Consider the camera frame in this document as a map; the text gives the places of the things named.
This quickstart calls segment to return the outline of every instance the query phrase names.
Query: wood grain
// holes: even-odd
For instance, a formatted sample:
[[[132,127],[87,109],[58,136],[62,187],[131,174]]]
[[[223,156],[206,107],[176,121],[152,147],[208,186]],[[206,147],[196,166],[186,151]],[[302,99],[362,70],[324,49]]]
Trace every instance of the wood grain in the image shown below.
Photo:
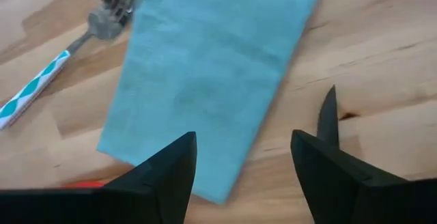
[[[2,0],[1,8],[14,1]],[[23,30],[0,37],[7,42],[0,48],[0,103],[83,33],[86,13],[98,0],[25,1],[50,2],[36,9],[25,4],[27,11],[13,15]],[[186,222],[312,223],[290,137],[293,129],[315,132],[333,84],[345,151],[408,179],[437,177],[436,4],[320,0],[228,203],[215,206],[193,196]],[[0,132],[1,188],[111,178],[130,169],[95,151],[128,36],[84,46]]]

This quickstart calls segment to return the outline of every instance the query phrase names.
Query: fork handle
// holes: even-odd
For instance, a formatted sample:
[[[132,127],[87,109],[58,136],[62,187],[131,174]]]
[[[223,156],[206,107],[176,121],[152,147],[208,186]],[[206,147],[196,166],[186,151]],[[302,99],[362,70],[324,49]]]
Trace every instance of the fork handle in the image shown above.
[[[72,54],[64,50],[0,109],[0,130],[10,125],[62,69]]]

